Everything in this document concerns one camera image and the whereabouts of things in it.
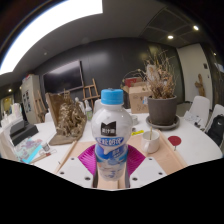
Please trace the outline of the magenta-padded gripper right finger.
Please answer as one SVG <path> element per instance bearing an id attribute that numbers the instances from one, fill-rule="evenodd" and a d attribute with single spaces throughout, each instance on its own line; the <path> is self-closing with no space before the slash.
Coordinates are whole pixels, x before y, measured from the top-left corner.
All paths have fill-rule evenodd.
<path id="1" fill-rule="evenodd" d="M 128 146 L 126 161 L 125 186 L 140 188 L 166 176 L 153 157 L 146 157 L 135 147 Z"/>

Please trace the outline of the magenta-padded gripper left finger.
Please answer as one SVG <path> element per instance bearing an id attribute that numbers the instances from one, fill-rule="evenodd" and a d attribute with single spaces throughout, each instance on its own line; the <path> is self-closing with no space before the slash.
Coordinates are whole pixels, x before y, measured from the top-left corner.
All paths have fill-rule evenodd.
<path id="1" fill-rule="evenodd" d="M 77 157 L 70 157 L 57 172 L 57 176 L 84 188 L 97 186 L 95 144 L 84 148 Z"/>

